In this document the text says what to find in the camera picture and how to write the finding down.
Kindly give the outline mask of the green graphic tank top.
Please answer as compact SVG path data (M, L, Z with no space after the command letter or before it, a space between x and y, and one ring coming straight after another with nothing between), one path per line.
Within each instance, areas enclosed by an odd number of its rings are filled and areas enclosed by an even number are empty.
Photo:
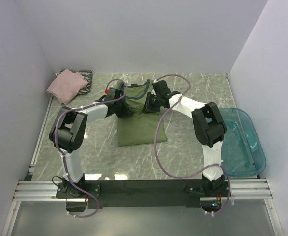
M152 144L154 142L165 142L167 140L164 125L161 124L157 137L156 128L161 114L144 113L148 92L153 91L152 81L148 79L145 83L131 84L126 87L125 100L132 111L132 116L117 119L117 139L118 146L132 146Z

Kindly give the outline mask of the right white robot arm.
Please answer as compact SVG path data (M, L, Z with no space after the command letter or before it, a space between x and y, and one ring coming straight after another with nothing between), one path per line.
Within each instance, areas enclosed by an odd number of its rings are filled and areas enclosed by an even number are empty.
M214 196L222 188L225 177L222 169L222 144L227 131L222 115L214 102L202 103L178 91L171 92L165 80L155 80L154 93L148 93L144 112L160 111L161 107L178 111L192 119L194 133L202 145L204 167L202 179L195 186L186 187L190 193Z

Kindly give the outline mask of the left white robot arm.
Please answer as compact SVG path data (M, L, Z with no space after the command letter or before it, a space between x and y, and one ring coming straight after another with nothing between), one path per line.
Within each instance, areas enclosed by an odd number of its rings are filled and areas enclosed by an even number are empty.
M116 114L120 118L132 115L125 101L125 94L113 87L106 90L99 100L79 108L62 107L58 113L49 139L57 148L63 166L63 179L70 182L67 191L78 198L84 194L85 185L80 182L84 173L79 148L84 141L88 124Z

